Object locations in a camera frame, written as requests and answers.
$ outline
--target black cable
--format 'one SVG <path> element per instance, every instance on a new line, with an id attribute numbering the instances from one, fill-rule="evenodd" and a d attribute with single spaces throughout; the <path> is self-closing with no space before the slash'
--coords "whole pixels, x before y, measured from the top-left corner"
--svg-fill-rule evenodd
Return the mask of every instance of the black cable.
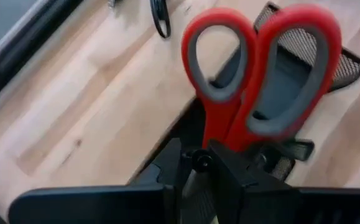
<path id="1" fill-rule="evenodd" d="M 0 51 L 0 91 L 83 0 L 49 0 Z"/>
<path id="2" fill-rule="evenodd" d="M 172 29 L 170 27 L 170 19 L 168 17 L 166 0 L 150 0 L 150 8 L 159 35 L 165 39 L 170 37 Z M 165 22 L 166 34 L 163 33 L 162 27 L 160 26 L 160 21 Z"/>

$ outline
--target wooden desk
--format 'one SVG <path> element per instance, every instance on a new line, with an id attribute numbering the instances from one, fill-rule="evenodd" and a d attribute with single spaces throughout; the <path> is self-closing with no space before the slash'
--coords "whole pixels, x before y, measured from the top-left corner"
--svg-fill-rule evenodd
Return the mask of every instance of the wooden desk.
<path id="1" fill-rule="evenodd" d="M 360 2 L 319 3 L 360 55 Z M 0 94 L 0 215 L 29 189 L 127 183 L 194 95 L 180 58 L 185 26 L 214 5 L 253 21 L 264 4 L 168 0 L 172 37 L 162 40 L 148 1 L 125 0 L 115 12 L 105 0 L 84 3 Z M 200 46 L 206 73 L 237 45 L 220 40 Z M 297 164 L 290 184 L 360 185 L 360 82 L 324 97 L 299 135 L 316 142 L 316 153 Z"/>

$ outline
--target red plastic handle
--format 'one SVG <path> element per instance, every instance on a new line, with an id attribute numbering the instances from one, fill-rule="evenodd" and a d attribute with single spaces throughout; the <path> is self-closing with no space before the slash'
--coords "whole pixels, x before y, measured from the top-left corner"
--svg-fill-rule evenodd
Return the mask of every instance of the red plastic handle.
<path id="1" fill-rule="evenodd" d="M 230 127 L 228 136 L 224 141 L 225 145 L 230 149 L 241 151 L 250 145 L 250 143 L 256 141 L 284 138 L 294 134 L 295 131 L 298 131 L 301 128 L 320 98 L 329 89 L 341 53 L 341 32 L 336 19 L 330 12 L 310 4 L 282 9 L 261 27 L 257 39 L 256 74 L 266 73 L 267 71 L 265 62 L 269 60 L 270 44 L 272 41 L 277 40 L 278 36 L 283 34 L 286 30 L 296 27 L 302 28 L 305 26 L 318 29 L 320 33 L 324 35 L 328 47 L 327 66 L 320 89 L 316 92 L 315 97 L 313 97 L 310 105 L 302 115 L 298 118 L 294 118 L 292 125 L 290 125 L 283 133 L 277 136 L 260 136 L 252 133 L 245 125 L 257 97 L 254 89 L 260 88 L 262 82 L 260 76 L 254 76 L 247 86 L 245 103 L 239 109 L 233 125 Z"/>
<path id="2" fill-rule="evenodd" d="M 238 89 L 226 101 L 214 101 L 211 97 L 203 93 L 198 83 L 195 81 L 190 68 L 190 42 L 199 35 L 202 30 L 214 25 L 225 25 L 231 29 L 236 29 L 244 36 L 247 46 L 247 65 L 243 79 Z M 239 12 L 234 9 L 213 8 L 196 16 L 185 29 L 182 39 L 182 60 L 187 76 L 195 88 L 197 97 L 202 101 L 206 111 L 205 133 L 203 136 L 203 148 L 207 146 L 209 139 L 224 141 L 226 133 L 233 122 L 241 104 L 241 94 L 252 78 L 254 67 L 256 66 L 256 42 L 257 36 L 251 23 Z"/>

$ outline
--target light wood tabletop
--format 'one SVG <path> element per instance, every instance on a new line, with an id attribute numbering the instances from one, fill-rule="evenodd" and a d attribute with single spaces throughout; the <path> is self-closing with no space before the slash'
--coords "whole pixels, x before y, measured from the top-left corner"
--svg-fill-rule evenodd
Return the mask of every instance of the light wood tabletop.
<path id="1" fill-rule="evenodd" d="M 343 45 L 360 56 L 360 1 L 312 2 L 336 16 Z M 155 30 L 149 1 L 87 0 L 0 94 L 0 215 L 39 187 L 121 185 L 131 180 L 193 99 L 180 41 L 197 14 L 215 6 L 253 21 L 266 1 L 167 0 L 172 36 Z M 198 46 L 214 75 L 238 42 L 220 35 Z M 360 187 L 360 81 L 326 95 L 298 134 L 314 140 L 292 185 Z"/>

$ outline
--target red scissors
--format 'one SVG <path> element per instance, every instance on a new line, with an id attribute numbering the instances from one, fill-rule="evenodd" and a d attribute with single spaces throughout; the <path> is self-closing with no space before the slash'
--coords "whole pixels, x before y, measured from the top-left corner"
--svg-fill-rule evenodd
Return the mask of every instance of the red scissors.
<path id="1" fill-rule="evenodd" d="M 215 88 L 205 81 L 196 58 L 200 34 L 211 26 L 226 26 L 239 38 L 241 59 L 231 82 Z M 308 80 L 292 105 L 276 118 L 252 116 L 265 80 L 275 67 L 279 37 L 302 28 L 316 39 L 316 59 Z M 185 29 L 182 60 L 187 76 L 206 111 L 203 147 L 209 139 L 241 151 L 256 141 L 288 138 L 301 127 L 329 89 L 341 53 L 341 32 L 328 11 L 304 4 L 282 9 L 259 30 L 234 9 L 213 8 L 196 16 Z"/>

